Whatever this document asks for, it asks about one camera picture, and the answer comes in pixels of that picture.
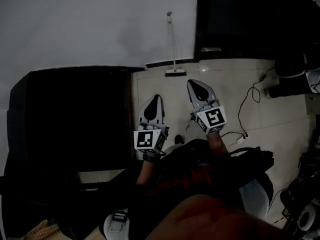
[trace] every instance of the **white wall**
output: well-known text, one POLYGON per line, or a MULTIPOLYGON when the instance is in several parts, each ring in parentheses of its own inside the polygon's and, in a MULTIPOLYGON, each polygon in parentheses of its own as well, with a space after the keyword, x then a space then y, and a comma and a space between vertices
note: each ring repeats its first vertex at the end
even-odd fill
POLYGON ((0 175, 7 157, 6 110, 12 86, 29 71, 193 57, 197 0, 0 0, 0 175))

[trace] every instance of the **power strip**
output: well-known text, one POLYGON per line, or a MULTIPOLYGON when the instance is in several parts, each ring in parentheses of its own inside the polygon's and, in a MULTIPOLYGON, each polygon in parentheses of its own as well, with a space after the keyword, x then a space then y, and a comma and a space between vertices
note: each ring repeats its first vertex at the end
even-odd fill
POLYGON ((249 135, 246 134, 245 136, 242 136, 241 138, 239 138, 236 143, 241 144, 242 142, 244 142, 246 139, 249 138, 249 135))

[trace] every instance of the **tiled floor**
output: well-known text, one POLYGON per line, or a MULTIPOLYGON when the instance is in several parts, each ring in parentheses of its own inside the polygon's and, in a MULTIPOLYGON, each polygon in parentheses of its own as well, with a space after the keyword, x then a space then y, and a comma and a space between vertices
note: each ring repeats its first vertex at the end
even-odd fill
MULTIPOLYGON (((186 141, 205 138, 199 127, 190 123, 192 104, 190 103, 187 80, 200 80, 213 88, 220 104, 224 106, 228 123, 221 134, 228 131, 240 131, 237 118, 241 102, 253 83, 272 66, 274 61, 260 59, 217 59, 201 61, 195 64, 178 65, 185 69, 187 76, 165 77, 169 66, 151 68, 132 74, 134 119, 137 121, 139 108, 152 95, 159 94, 163 99, 164 122, 170 127, 165 147, 174 144, 177 134, 186 141)), ((278 81, 273 70, 256 87, 276 84, 278 81)), ((274 194, 285 189, 298 174, 299 158, 308 146, 308 140, 315 122, 307 116, 303 95, 267 99, 261 92, 261 102, 255 103, 251 94, 242 106, 240 118, 249 138, 241 145, 234 144, 237 134, 223 137, 229 151, 240 147, 257 147, 274 153, 274 166, 267 171, 274 188, 274 194)), ((266 221, 274 223, 282 217, 283 205, 279 195, 267 215, 266 221)), ((285 219, 275 226, 282 227, 285 219)))

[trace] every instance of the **skin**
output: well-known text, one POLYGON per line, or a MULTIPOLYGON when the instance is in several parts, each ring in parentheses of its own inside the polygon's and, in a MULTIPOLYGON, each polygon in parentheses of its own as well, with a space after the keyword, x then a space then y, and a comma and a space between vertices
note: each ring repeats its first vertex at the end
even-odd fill
MULTIPOLYGON (((218 133, 206 136, 213 156, 227 154, 218 133)), ((156 164, 143 162, 136 184, 148 185, 156 164)), ((207 195, 194 195, 177 205, 150 233, 148 240, 286 240, 285 232, 207 195)))

